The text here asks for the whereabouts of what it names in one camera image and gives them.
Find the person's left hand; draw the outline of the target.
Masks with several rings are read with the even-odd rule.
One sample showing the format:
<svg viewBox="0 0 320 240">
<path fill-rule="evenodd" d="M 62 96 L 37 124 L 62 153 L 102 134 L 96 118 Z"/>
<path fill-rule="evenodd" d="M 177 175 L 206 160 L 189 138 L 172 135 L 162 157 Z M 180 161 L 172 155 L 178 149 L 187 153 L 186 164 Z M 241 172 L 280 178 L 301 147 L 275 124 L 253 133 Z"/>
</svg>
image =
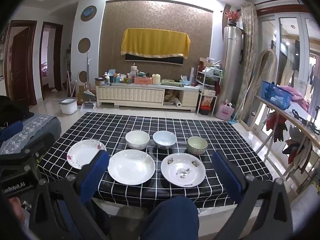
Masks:
<svg viewBox="0 0 320 240">
<path fill-rule="evenodd" d="M 24 214 L 23 208 L 21 207 L 21 201 L 19 200 L 18 197 L 13 197 L 9 199 L 9 202 L 11 203 L 14 214 L 19 220 L 21 226 L 24 226 L 25 214 Z"/>
</svg>

